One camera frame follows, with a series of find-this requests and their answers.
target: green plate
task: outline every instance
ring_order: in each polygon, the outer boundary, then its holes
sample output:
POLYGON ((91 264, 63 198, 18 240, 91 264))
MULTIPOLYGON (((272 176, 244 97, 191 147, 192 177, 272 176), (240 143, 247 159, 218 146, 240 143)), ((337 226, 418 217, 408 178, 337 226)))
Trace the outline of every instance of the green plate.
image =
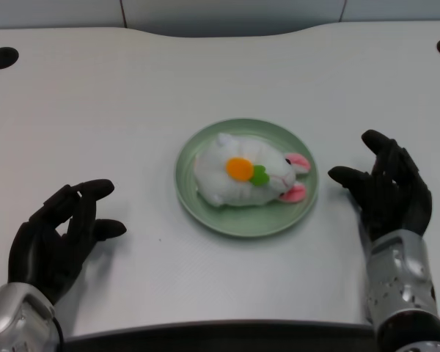
POLYGON ((189 139, 177 158, 175 184, 181 203, 205 226, 227 235, 259 237, 283 231, 305 216, 318 194, 318 171, 307 146, 291 132, 266 121, 235 119, 210 125, 189 139), (305 156, 312 168, 308 175, 298 179, 307 187, 307 198, 296 204, 273 201, 256 207, 215 208, 209 205, 197 193, 194 159, 220 132, 254 136, 268 141, 283 152, 305 156))

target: white table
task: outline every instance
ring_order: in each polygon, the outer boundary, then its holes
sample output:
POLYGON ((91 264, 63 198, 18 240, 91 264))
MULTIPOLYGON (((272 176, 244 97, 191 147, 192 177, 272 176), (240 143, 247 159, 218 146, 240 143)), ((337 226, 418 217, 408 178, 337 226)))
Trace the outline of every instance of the white table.
POLYGON ((0 31, 0 285, 21 222, 66 183, 109 178, 98 215, 128 233, 100 245, 58 304, 67 335, 191 320, 363 321, 356 214, 327 176, 369 169, 360 134, 408 148, 433 192, 440 309, 440 22, 338 23, 275 37, 183 39, 128 29, 0 31), (270 120, 320 172, 300 225, 260 241, 208 232, 176 199, 175 159, 219 120, 270 120))

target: robotic hand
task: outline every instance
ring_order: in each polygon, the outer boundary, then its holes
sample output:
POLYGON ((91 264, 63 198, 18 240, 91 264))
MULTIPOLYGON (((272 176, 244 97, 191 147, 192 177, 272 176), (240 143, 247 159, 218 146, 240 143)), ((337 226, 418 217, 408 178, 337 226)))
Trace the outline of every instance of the robotic hand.
POLYGON ((114 190, 109 180, 64 186, 21 225, 8 262, 8 284, 0 287, 0 352, 55 349, 54 305, 73 286, 98 241, 125 233, 115 220, 95 220, 96 201, 114 190), (70 223, 60 236, 56 227, 70 223))
POLYGON ((372 249, 367 304, 383 352, 440 351, 440 318, 422 239, 432 196, 406 149, 376 131, 362 135, 376 154, 371 174, 336 166, 329 176, 361 209, 372 249))

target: plush toy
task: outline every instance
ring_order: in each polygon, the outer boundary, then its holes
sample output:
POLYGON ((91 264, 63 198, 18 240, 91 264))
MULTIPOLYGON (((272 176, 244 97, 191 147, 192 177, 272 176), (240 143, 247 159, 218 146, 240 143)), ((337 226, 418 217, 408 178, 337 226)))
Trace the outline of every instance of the plush toy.
POLYGON ((197 190, 215 207, 300 202, 307 190, 296 175, 309 170, 300 154, 283 154, 261 139, 226 133, 219 133, 194 163, 197 190))

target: green felt patch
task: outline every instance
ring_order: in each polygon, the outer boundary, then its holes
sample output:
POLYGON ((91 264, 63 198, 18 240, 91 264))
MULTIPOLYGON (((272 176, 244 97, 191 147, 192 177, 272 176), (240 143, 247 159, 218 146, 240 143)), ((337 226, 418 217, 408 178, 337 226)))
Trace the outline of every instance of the green felt patch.
POLYGON ((254 165, 254 174, 249 182, 255 186, 263 186, 269 182, 270 177, 265 173, 265 167, 263 165, 254 165))

